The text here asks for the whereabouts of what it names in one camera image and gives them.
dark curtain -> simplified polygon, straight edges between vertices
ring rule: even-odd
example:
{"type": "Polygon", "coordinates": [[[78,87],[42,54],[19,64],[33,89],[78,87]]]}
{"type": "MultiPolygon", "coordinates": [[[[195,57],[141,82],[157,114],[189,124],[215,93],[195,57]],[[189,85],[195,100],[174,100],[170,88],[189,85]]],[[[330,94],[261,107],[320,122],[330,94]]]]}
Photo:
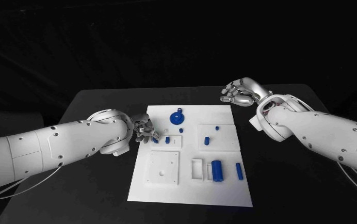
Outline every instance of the dark curtain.
{"type": "Polygon", "coordinates": [[[223,86],[248,76],[308,84],[330,111],[357,119],[354,6],[2,0],[2,110],[39,111],[52,125],[84,89],[223,86]]]}

blue object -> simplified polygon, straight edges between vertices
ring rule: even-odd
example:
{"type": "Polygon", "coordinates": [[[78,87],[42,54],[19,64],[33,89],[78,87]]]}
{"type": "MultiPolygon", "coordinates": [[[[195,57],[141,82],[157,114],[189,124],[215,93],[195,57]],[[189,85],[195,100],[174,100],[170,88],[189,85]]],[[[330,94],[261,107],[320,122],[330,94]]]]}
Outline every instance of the blue object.
{"type": "Polygon", "coordinates": [[[177,112],[174,112],[170,116],[170,121],[174,125],[179,125],[185,121],[183,109],[179,108],[177,112]]]}
{"type": "Polygon", "coordinates": [[[206,137],[206,138],[205,138],[205,145],[209,145],[209,144],[210,144],[210,138],[206,137]]]}
{"type": "Polygon", "coordinates": [[[215,182],[223,181],[223,173],[222,173],[222,163],[221,161],[212,162],[212,176],[215,182]]]}
{"type": "Polygon", "coordinates": [[[238,179],[244,180],[244,173],[242,173],[241,163],[236,163],[236,172],[238,172],[238,179]]]}

white platform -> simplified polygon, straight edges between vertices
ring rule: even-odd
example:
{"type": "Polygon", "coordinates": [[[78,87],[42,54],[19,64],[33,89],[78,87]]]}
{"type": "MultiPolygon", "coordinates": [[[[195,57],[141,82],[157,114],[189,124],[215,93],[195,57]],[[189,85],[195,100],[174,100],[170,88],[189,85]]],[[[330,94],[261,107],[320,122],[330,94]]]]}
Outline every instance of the white platform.
{"type": "MultiPolygon", "coordinates": [[[[200,124],[212,124],[215,126],[235,124],[231,106],[149,106],[147,113],[150,115],[154,128],[162,135],[160,141],[164,142],[163,136],[182,136],[182,148],[177,148],[176,150],[173,150],[173,148],[167,149],[167,152],[180,152],[179,178],[177,184],[147,183],[151,151],[156,149],[150,142],[147,144],[141,143],[131,179],[128,201],[252,207],[241,151],[200,151],[198,144],[198,127],[200,124]],[[185,115],[185,122],[180,125],[174,125],[170,122],[170,115],[177,111],[177,108],[183,109],[185,115]],[[203,160],[203,180],[200,181],[192,179],[192,159],[203,160]],[[223,182],[213,182],[208,180],[206,166],[213,160],[221,160],[222,162],[223,182]],[[238,179],[236,163],[241,163],[242,165],[242,181],[238,179]]],[[[163,146],[160,146],[157,151],[164,151],[163,146]]]]}

black table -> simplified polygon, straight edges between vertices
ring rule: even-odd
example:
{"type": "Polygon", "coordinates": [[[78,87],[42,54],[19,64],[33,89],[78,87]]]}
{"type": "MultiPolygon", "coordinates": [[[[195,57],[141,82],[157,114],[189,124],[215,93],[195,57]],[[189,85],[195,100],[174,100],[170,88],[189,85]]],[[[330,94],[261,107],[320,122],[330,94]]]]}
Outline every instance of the black table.
{"type": "MultiPolygon", "coordinates": [[[[275,94],[291,94],[318,111],[327,111],[307,85],[267,85],[275,94]]],[[[222,87],[84,90],[61,123],[87,119],[113,108],[130,116],[149,105],[225,105],[222,87]]],[[[16,196],[0,223],[354,223],[357,188],[337,163],[310,151],[295,137],[268,138],[249,123],[257,105],[232,105],[254,208],[128,202],[128,190],[140,144],[118,157],[97,154],[64,166],[29,192],[16,196]]],[[[35,185],[52,171],[32,176],[18,191],[35,185]]]]}

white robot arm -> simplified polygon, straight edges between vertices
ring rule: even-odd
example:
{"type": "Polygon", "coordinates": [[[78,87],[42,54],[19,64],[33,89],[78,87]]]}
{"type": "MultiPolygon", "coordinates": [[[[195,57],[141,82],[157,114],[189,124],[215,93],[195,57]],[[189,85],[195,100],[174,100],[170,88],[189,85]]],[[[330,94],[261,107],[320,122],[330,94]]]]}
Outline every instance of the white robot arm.
{"type": "Polygon", "coordinates": [[[137,141],[160,139],[147,114],[133,118],[115,109],[94,113],[87,120],[0,138],[0,186],[72,162],[128,151],[133,132],[137,141]]]}
{"type": "Polygon", "coordinates": [[[291,95],[274,95],[251,79],[231,82],[221,97],[223,102],[239,106],[258,104],[257,116],[249,120],[258,131],[284,141],[295,135],[314,152],[357,168],[357,122],[329,113],[314,111],[291,95]]]}

